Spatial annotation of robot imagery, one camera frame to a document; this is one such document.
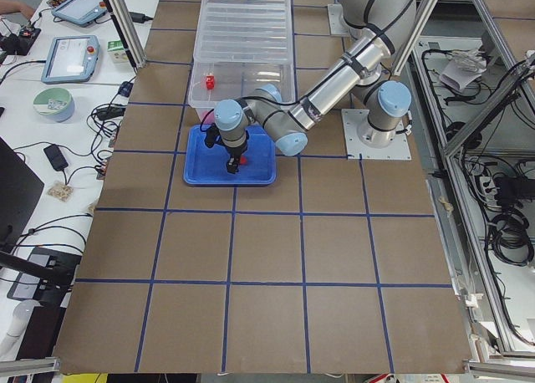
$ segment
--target black device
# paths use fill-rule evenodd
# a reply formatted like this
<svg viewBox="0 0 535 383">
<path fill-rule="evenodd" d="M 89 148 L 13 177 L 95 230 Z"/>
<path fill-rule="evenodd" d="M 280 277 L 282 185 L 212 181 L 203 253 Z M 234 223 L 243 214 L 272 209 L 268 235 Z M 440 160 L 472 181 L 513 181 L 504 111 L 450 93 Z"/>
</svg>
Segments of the black device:
<svg viewBox="0 0 535 383">
<path fill-rule="evenodd" d="M 52 144 L 45 147 L 43 151 L 54 170 L 63 171 L 69 166 L 69 163 L 65 160 L 65 157 L 58 145 Z"/>
<path fill-rule="evenodd" d="M 28 55 L 40 33 L 39 28 L 24 26 L 18 35 L 11 33 L 9 36 L 0 37 L 0 48 L 8 55 Z"/>
<path fill-rule="evenodd" d="M 125 115 L 125 105 L 111 105 L 95 111 L 95 115 L 101 121 L 111 120 L 112 118 L 122 117 Z"/>
<path fill-rule="evenodd" d="M 41 180 L 0 138 L 0 251 L 12 251 L 43 188 Z"/>
<path fill-rule="evenodd" d="M 147 17 L 144 13 L 133 13 L 132 11 L 130 11 L 130 17 L 132 18 L 132 22 L 135 23 L 145 23 L 154 19 L 151 17 Z"/>
</svg>

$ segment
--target table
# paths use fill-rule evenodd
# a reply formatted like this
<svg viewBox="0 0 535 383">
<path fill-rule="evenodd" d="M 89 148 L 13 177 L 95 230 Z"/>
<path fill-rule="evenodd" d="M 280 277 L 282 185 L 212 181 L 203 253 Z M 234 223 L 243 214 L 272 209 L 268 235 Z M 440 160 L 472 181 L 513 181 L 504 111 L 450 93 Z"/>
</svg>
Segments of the table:
<svg viewBox="0 0 535 383">
<path fill-rule="evenodd" d="M 38 11 L 46 8 L 44 2 L 39 6 Z M 125 0 L 129 9 L 136 12 L 154 16 L 158 0 Z M 77 28 L 69 23 L 54 23 L 49 12 L 43 13 L 43 19 L 37 25 L 43 31 L 38 37 L 35 45 L 27 57 L 16 58 L 13 64 L 18 64 L 30 59 L 46 59 L 50 44 L 54 37 L 95 34 L 99 38 L 101 49 L 103 50 L 93 78 L 85 84 L 61 84 L 68 89 L 74 98 L 76 110 L 74 115 L 63 123 L 53 123 L 45 120 L 33 109 L 33 98 L 38 92 L 49 86 L 40 82 L 43 72 L 42 64 L 31 64 L 21 67 L 20 71 L 10 74 L 0 86 L 0 103 L 6 108 L 0 118 L 0 136 L 11 146 L 25 146 L 38 141 L 49 141 L 58 145 L 67 146 L 79 154 L 89 153 L 89 147 L 94 139 L 92 132 L 86 125 L 86 117 L 96 106 L 109 102 L 117 93 L 118 85 L 124 80 L 131 79 L 135 74 L 129 63 L 115 64 L 111 62 L 109 55 L 105 52 L 106 44 L 109 40 L 119 39 L 115 26 L 112 22 L 93 25 L 88 28 Z M 150 30 L 150 23 L 136 24 L 136 31 L 140 35 L 140 40 L 145 44 Z M 0 74 L 5 72 L 10 66 L 6 65 L 0 69 Z M 126 104 L 127 100 L 119 97 L 115 102 Z M 108 140 L 104 140 L 101 149 L 107 148 Z M 62 181 L 63 176 L 54 171 L 43 154 L 45 145 L 34 146 L 21 150 L 27 157 L 27 164 L 45 183 L 46 190 L 55 182 Z M 74 156 L 68 151 L 63 153 L 69 163 L 67 172 L 79 166 L 92 166 L 95 161 L 88 157 Z M 28 222 L 28 227 L 34 227 L 49 220 L 70 216 L 73 214 L 86 213 L 89 207 L 93 206 L 99 198 L 102 188 L 102 181 L 95 179 L 95 172 L 82 170 L 77 173 L 71 183 L 74 187 L 74 194 L 67 202 L 60 202 L 44 192 L 38 206 Z M 91 226 L 91 219 L 88 217 L 77 217 L 62 222 L 63 225 L 71 227 L 87 237 Z M 72 244 L 80 249 L 84 245 L 80 238 L 65 230 L 49 230 L 36 236 L 29 237 L 25 243 L 38 244 L 46 242 Z M 20 248 L 18 255 L 27 257 L 30 248 Z M 76 251 L 66 250 L 65 252 L 76 253 Z M 0 271 L 0 277 L 14 279 L 17 273 L 8 270 Z M 11 315 L 18 301 L 7 299 L 5 294 L 10 283 L 0 281 L 0 336 L 11 322 Z M 18 346 L 15 345 L 11 351 L 12 359 L 17 353 Z"/>
<path fill-rule="evenodd" d="M 193 46 L 162 43 L 192 41 L 199 1 L 160 0 L 160 61 L 130 97 L 62 370 L 461 372 L 471 354 L 414 146 L 413 161 L 348 161 L 333 110 L 271 186 L 183 182 Z M 347 43 L 323 32 L 331 2 L 293 0 L 299 90 Z"/>
</svg>

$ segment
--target white desk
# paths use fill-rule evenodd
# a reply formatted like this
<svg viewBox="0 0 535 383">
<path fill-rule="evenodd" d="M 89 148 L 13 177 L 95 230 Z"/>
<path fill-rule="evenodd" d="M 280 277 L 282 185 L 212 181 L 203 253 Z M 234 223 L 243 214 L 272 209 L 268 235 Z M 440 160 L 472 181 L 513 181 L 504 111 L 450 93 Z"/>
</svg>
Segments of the white desk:
<svg viewBox="0 0 535 383">
<path fill-rule="evenodd" d="M 40 10 L 47 8 L 46 0 L 43 0 L 36 11 L 35 17 Z M 125 0 L 131 11 L 144 13 L 154 17 L 158 0 Z M 67 146 L 69 149 L 80 153 L 89 153 L 91 142 L 94 139 L 94 132 L 86 125 L 86 118 L 90 111 L 97 105 L 108 103 L 117 92 L 118 85 L 124 80 L 131 79 L 134 71 L 129 63 L 115 64 L 106 53 L 107 42 L 118 40 L 119 36 L 115 31 L 113 22 L 93 24 L 87 28 L 80 28 L 71 23 L 54 23 L 50 11 L 43 13 L 43 18 L 36 24 L 42 29 L 35 45 L 30 50 L 30 55 L 18 57 L 13 64 L 18 64 L 31 59 L 46 59 L 52 39 L 58 36 L 77 36 L 83 34 L 94 34 L 98 37 L 101 48 L 101 55 L 97 68 L 91 80 L 86 84 L 61 84 L 59 86 L 69 90 L 75 103 L 73 116 L 63 123 L 55 123 L 45 120 L 33 109 L 33 98 L 42 90 L 49 86 L 40 82 L 43 72 L 42 64 L 31 64 L 23 66 L 13 71 L 0 85 L 0 105 L 5 107 L 3 116 L 0 117 L 0 136 L 11 146 L 25 146 L 38 141 L 48 141 L 58 145 Z M 136 24 L 135 29 L 139 34 L 140 41 L 145 45 L 149 36 L 150 22 Z M 11 65 L 0 69 L 3 74 Z M 118 97 L 115 102 L 125 104 L 126 99 Z M 99 149 L 108 147 L 108 140 L 104 140 Z M 63 175 L 52 169 L 46 159 L 43 148 L 45 145 L 34 146 L 20 150 L 27 157 L 27 164 L 44 182 L 44 192 L 41 196 L 35 212 L 33 213 L 28 227 L 35 227 L 55 218 L 82 214 L 88 211 L 89 206 L 99 198 L 102 188 L 102 181 L 95 179 L 95 172 L 90 169 L 78 171 L 73 177 L 70 186 L 74 192 L 67 202 L 61 202 L 46 194 L 46 191 L 55 181 L 62 181 Z M 94 166 L 95 161 L 91 156 L 74 156 L 66 150 L 62 150 L 69 163 L 66 169 L 70 172 L 81 166 Z M 87 237 L 92 219 L 89 217 L 78 217 L 55 224 L 71 227 Z M 25 244 L 40 243 L 66 243 L 84 249 L 84 244 L 80 237 L 72 232 L 62 229 L 51 229 L 40 232 L 29 237 Z M 54 250 L 77 253 L 73 249 L 50 247 Z M 20 248 L 18 256 L 26 258 L 31 252 L 31 248 Z M 0 277 L 13 280 L 18 273 L 7 269 L 0 270 Z M 6 293 L 11 287 L 11 283 L 0 281 L 0 340 L 11 323 L 12 313 L 18 301 L 7 299 Z M 6 359 L 14 359 L 20 341 L 13 347 Z"/>
<path fill-rule="evenodd" d="M 158 0 L 125 0 L 126 5 L 130 11 L 137 13 L 144 13 L 149 17 L 154 17 Z M 49 8 L 46 0 L 43 0 L 41 5 L 37 8 L 33 19 L 36 19 L 39 11 Z M 104 15 L 99 22 L 110 19 L 109 14 Z M 87 28 L 81 28 L 69 22 L 54 22 L 54 17 L 51 11 L 44 11 L 43 17 L 36 22 L 36 27 L 41 28 L 35 44 L 30 49 L 27 56 L 17 57 L 13 65 L 29 60 L 46 59 L 50 50 L 52 40 L 60 36 L 81 36 L 85 34 L 93 34 L 97 36 L 100 44 L 100 55 L 97 67 L 88 84 L 120 84 L 124 80 L 129 80 L 134 76 L 134 71 L 130 63 L 114 63 L 111 57 L 106 53 L 107 44 L 109 41 L 119 40 L 119 35 L 115 30 L 114 23 L 110 20 L 105 23 L 92 23 Z M 145 46 L 149 38 L 150 21 L 146 23 L 135 23 L 135 31 L 138 33 L 141 44 Z M 5 63 L 11 63 L 13 57 L 8 57 Z M 10 66 L 0 69 L 0 74 L 9 69 Z M 8 78 L 21 80 L 41 80 L 43 66 L 23 66 L 16 71 L 13 71 Z"/>
</svg>

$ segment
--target power adapter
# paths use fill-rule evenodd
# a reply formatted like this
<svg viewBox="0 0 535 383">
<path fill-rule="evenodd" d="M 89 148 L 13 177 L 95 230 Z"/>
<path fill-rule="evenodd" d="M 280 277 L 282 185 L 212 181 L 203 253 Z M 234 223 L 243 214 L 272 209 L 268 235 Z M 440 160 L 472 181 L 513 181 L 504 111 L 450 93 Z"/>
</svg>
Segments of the power adapter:
<svg viewBox="0 0 535 383">
<path fill-rule="evenodd" d="M 94 112 L 96 117 L 101 121 L 111 120 L 112 118 L 122 117 L 125 115 L 126 106 L 124 105 L 112 105 L 98 109 Z"/>
<path fill-rule="evenodd" d="M 132 22 L 135 23 L 145 23 L 151 21 L 154 18 L 147 17 L 144 13 L 133 13 L 130 11 L 130 16 L 132 17 Z"/>
</svg>

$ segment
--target red object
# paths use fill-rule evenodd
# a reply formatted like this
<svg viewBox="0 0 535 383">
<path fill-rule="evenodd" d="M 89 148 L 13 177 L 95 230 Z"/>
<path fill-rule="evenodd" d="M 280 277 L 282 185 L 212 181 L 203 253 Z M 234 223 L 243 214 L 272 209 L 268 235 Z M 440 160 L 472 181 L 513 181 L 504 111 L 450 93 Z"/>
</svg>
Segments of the red object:
<svg viewBox="0 0 535 383">
<path fill-rule="evenodd" d="M 212 90 L 216 87 L 216 77 L 214 75 L 208 75 L 205 79 L 206 88 Z"/>
</svg>

